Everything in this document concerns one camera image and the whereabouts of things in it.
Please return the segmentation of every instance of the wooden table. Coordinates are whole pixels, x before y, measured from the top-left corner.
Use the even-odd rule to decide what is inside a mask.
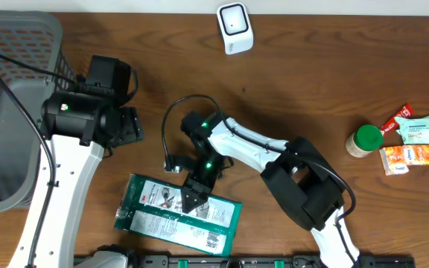
[[[131,173],[182,184],[185,173],[163,173],[160,125],[170,103],[202,93],[252,130],[274,138],[308,138],[357,195],[347,224],[362,252],[412,255],[417,267],[429,267],[429,166],[385,176],[378,153],[355,159],[345,149],[359,126],[381,126],[406,102],[416,116],[429,115],[429,18],[251,16],[254,47],[226,56],[214,15],[54,15],[77,73],[87,72],[93,54],[118,57],[139,72],[141,87],[130,105],[139,110],[146,135],[101,162],[86,199],[76,254],[111,243],[140,253],[200,254],[115,230],[113,223]],[[192,152],[179,124],[193,109],[214,111],[204,100],[174,110],[167,126],[173,153]],[[384,142],[400,144],[394,133]],[[258,172],[235,164],[214,190],[243,203],[232,254],[316,252],[311,234],[282,212]],[[0,267],[16,248],[26,214],[0,214]]]

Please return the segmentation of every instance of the red snack bar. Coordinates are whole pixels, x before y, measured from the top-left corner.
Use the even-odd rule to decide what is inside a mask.
[[[403,106],[394,116],[391,117],[385,125],[381,126],[380,132],[382,135],[387,134],[391,130],[396,130],[398,128],[398,123],[395,121],[395,117],[400,116],[402,118],[409,118],[413,114],[413,109],[407,103]]]

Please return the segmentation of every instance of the white wall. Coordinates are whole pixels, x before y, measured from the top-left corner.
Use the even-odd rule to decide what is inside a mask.
[[[215,13],[224,0],[0,0],[0,10]],[[429,0],[243,0],[255,14],[429,16]]]

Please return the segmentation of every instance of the gray plastic basket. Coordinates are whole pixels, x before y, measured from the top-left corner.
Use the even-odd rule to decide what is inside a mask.
[[[61,50],[62,27],[41,12],[0,11],[0,53],[37,68],[74,78]],[[41,119],[41,106],[67,82],[0,59],[0,75],[29,111]],[[39,141],[9,97],[0,89],[0,211],[27,206],[39,164]]]

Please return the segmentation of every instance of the orange and white package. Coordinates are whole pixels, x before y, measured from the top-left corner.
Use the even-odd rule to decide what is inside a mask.
[[[382,148],[380,150],[380,157],[387,176],[405,174],[408,172],[408,166],[401,146]]]
[[[429,165],[429,145],[403,145],[407,165]]]

